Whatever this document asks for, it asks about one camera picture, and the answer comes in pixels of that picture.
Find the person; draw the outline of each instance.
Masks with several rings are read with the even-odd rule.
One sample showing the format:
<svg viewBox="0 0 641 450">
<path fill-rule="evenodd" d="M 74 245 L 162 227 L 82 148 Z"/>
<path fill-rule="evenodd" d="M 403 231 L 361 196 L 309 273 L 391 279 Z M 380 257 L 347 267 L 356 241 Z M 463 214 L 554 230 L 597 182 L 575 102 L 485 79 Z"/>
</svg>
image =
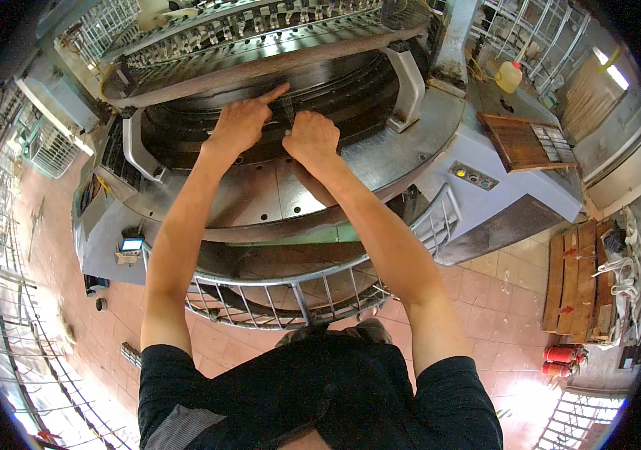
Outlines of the person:
<svg viewBox="0 0 641 450">
<path fill-rule="evenodd" d="M 345 333 L 284 338 L 285 345 L 211 380 L 195 369 L 184 304 L 200 224 L 222 175 L 261 138 L 272 117 L 268 103 L 288 88 L 223 108 L 155 239 L 140 337 L 140 448 L 501 449 L 500 423 L 433 258 L 353 175 L 336 154 L 339 130 L 313 112 L 296 115 L 283 147 L 340 204 L 402 301 L 417 393 L 377 319 Z"/>
</svg>

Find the control panel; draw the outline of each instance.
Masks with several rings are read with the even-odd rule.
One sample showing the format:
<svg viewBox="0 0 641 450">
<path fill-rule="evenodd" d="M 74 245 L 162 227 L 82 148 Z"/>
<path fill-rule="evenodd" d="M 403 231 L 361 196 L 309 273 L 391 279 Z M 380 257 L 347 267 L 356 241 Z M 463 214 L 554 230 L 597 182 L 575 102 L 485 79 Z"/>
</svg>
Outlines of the control panel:
<svg viewBox="0 0 641 450">
<path fill-rule="evenodd" d="M 488 175 L 483 174 L 481 171 L 463 164 L 460 161 L 454 162 L 451 168 L 448 169 L 448 172 L 453 176 L 469 182 L 471 185 L 478 186 L 484 191 L 489 191 L 498 184 L 498 180 L 495 178 L 491 178 Z"/>
</svg>

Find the small display screen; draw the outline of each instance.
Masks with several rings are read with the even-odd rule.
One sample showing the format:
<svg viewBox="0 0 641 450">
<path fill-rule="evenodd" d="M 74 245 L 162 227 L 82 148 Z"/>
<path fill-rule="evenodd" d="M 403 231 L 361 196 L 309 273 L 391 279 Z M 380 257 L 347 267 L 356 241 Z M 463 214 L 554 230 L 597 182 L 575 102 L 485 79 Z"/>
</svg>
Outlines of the small display screen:
<svg viewBox="0 0 641 450">
<path fill-rule="evenodd" d="M 143 245 L 143 239 L 134 238 L 134 239 L 123 239 L 123 245 L 120 247 L 120 251 L 133 251 L 140 250 L 140 247 Z"/>
</svg>

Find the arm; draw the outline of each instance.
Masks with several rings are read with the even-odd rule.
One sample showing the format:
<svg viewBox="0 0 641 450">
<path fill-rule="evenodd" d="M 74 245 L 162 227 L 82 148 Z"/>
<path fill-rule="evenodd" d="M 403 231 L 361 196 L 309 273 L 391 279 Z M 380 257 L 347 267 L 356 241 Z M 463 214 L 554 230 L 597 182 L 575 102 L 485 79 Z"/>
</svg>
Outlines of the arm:
<svg viewBox="0 0 641 450">
<path fill-rule="evenodd" d="M 442 359 L 470 355 L 433 258 L 413 232 L 335 154 L 340 132 L 320 114 L 298 113 L 283 146 L 343 208 L 378 275 L 403 303 L 416 376 Z"/>
<path fill-rule="evenodd" d="M 147 263 L 141 350 L 167 344 L 192 356 L 185 296 L 198 262 L 215 191 L 235 158 L 260 139 L 263 125 L 272 115 L 268 103 L 288 88 L 289 84 L 282 84 L 257 99 L 226 106 L 212 137 L 203 142 L 193 170 L 158 231 Z"/>
</svg>

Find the yellow plastic jug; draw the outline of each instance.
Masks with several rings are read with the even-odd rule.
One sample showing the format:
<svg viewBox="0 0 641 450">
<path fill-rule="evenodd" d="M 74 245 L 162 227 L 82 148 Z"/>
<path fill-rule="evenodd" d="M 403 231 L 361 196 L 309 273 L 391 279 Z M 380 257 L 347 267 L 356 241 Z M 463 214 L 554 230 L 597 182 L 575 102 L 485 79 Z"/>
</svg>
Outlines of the yellow plastic jug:
<svg viewBox="0 0 641 450">
<path fill-rule="evenodd" d="M 495 73 L 495 82 L 508 94 L 515 92 L 515 88 L 518 87 L 521 80 L 523 80 L 523 72 L 521 72 L 521 64 L 518 61 L 505 61 Z"/>
</svg>

